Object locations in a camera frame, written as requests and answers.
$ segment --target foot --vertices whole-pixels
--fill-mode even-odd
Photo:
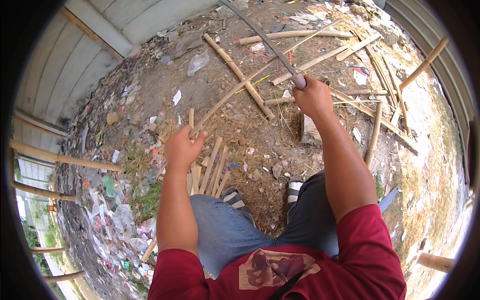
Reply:
[[[232,186],[223,192],[222,201],[237,209],[242,216],[244,216],[255,228],[257,228],[255,226],[252,214],[250,213],[250,209],[248,209],[248,207],[245,205],[245,202],[243,201],[243,198],[237,188]]]
[[[303,181],[300,179],[290,179],[288,182],[287,190],[287,222],[293,213],[293,208],[297,204],[299,197],[300,187],[303,185]]]

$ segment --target machete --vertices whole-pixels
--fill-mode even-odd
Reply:
[[[297,70],[288,62],[287,58],[283,53],[275,46],[274,43],[267,37],[267,35],[260,29],[252,20],[250,20],[247,15],[245,15],[241,10],[239,10],[233,3],[228,0],[218,0],[218,5],[226,5],[230,8],[237,16],[239,16],[247,25],[260,37],[262,40],[270,47],[270,49],[276,54],[278,59],[285,65],[287,70],[292,74],[291,80],[295,86],[303,91],[307,87],[307,82],[301,73],[297,73]]]

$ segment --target left arm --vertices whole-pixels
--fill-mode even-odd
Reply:
[[[205,142],[207,132],[195,143],[188,138],[190,126],[171,135],[165,146],[167,171],[158,204],[156,239],[159,251],[182,249],[198,257],[198,228],[187,193],[187,173]]]

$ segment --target red t-shirt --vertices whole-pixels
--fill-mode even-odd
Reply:
[[[192,253],[162,251],[148,299],[263,300],[302,270],[287,292],[295,299],[405,298],[400,260],[377,205],[351,211],[336,231],[338,258],[298,245],[260,248],[228,264],[216,280],[205,279],[202,264]]]

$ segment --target machete handle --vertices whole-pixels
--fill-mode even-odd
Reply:
[[[292,76],[291,80],[297,87],[297,89],[303,91],[307,87],[307,82],[301,73],[297,73]]]

